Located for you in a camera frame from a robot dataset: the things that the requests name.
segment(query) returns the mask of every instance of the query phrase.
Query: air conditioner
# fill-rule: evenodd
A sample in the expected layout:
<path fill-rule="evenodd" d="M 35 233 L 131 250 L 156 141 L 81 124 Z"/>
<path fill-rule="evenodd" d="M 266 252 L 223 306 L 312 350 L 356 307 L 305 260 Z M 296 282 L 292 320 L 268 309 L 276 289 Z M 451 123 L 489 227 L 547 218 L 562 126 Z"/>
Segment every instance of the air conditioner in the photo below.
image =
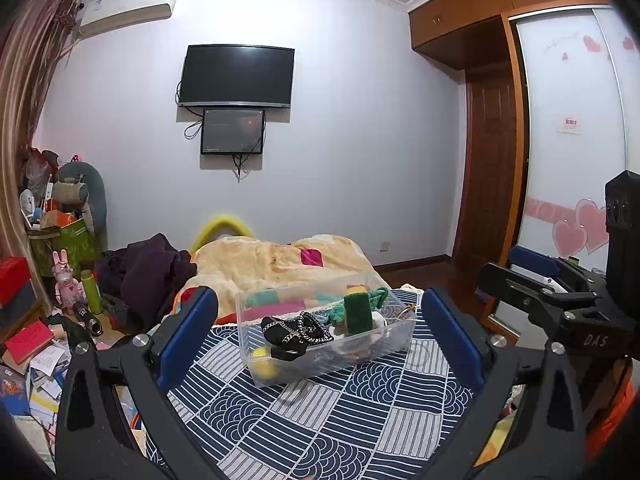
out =
<path fill-rule="evenodd" d="M 95 0 L 87 5 L 80 34 L 87 38 L 133 23 L 170 18 L 175 0 Z"/>

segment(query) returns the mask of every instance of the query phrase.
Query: green bag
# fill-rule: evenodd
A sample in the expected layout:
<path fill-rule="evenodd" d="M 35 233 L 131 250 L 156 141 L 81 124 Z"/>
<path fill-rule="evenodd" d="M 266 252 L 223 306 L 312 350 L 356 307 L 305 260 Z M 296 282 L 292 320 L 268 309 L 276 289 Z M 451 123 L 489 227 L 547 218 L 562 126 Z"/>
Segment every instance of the green bag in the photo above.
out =
<path fill-rule="evenodd" d="M 53 277 L 53 251 L 66 250 L 69 266 L 74 277 L 80 279 L 80 262 L 92 262 L 99 254 L 95 237 L 87 230 L 84 220 L 79 219 L 65 227 L 47 227 L 28 231 L 31 252 L 38 272 L 47 278 Z"/>

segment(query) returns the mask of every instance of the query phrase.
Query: yellow ball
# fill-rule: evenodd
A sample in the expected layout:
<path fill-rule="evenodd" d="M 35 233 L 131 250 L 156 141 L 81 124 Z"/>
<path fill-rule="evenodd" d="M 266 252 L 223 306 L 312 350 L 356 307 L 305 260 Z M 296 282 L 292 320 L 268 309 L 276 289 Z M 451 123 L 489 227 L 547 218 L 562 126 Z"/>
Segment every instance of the yellow ball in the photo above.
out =
<path fill-rule="evenodd" d="M 271 350 L 267 346 L 260 346 L 251 353 L 251 357 L 263 358 L 249 364 L 251 373 L 265 381 L 273 379 L 278 375 L 278 367 L 270 355 Z"/>

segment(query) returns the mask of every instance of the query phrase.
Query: red book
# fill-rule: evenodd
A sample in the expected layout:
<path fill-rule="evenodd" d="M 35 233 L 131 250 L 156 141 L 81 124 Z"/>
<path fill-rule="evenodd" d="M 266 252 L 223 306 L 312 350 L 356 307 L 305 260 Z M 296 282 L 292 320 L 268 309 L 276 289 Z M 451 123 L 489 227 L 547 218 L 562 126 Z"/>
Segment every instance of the red book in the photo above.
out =
<path fill-rule="evenodd" d="M 45 347 L 52 339 L 53 332 L 43 322 L 37 320 L 20 330 L 4 344 L 11 357 L 20 364 L 31 354 Z"/>
<path fill-rule="evenodd" d="M 11 256 L 0 261 L 0 308 L 31 279 L 26 258 Z"/>

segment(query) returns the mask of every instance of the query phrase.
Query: pink bunny toy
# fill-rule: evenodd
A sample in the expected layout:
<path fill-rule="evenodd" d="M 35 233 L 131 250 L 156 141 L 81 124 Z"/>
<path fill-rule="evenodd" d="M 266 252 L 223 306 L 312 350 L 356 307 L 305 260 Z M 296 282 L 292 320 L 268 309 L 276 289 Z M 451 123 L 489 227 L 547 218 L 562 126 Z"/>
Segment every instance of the pink bunny toy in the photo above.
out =
<path fill-rule="evenodd" d="M 84 300 L 82 285 L 73 276 L 69 267 L 66 251 L 62 249 L 60 255 L 53 251 L 53 267 L 51 268 L 56 279 L 56 301 L 67 312 L 73 312 L 74 303 Z"/>

